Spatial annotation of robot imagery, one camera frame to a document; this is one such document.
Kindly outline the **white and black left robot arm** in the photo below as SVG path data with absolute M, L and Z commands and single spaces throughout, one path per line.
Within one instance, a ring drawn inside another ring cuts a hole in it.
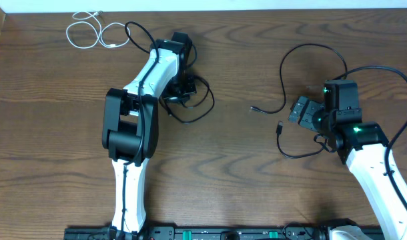
M 159 136 L 159 101 L 183 103 L 196 92 L 187 73 L 192 47 L 181 32 L 154 41 L 137 77 L 107 92 L 102 145 L 112 160 L 116 186 L 110 239 L 139 239 L 146 220 L 145 173 Z

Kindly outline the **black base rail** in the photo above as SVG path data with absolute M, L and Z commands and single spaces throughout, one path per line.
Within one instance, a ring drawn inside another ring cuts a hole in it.
M 125 233 L 122 239 L 139 240 L 222 240 L 222 239 L 333 239 L 329 231 L 334 227 L 357 224 L 350 219 L 335 219 L 325 221 L 319 226 L 303 225 L 298 222 L 287 223 L 274 228 L 210 228 L 210 227 L 178 227 L 176 225 L 152 225 L 145 223 L 139 233 Z M 364 237 L 370 239 L 385 239 L 381 228 L 364 227 L 361 229 Z M 119 234 L 114 227 L 72 227 L 64 230 L 64 240 L 118 239 Z

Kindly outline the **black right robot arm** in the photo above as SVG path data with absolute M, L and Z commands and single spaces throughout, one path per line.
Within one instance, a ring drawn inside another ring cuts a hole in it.
M 407 184 L 379 124 L 363 122 L 356 82 L 328 80 L 323 94 L 322 102 L 299 97 L 289 121 L 315 131 L 324 138 L 322 148 L 339 155 L 363 189 L 384 238 L 407 239 Z

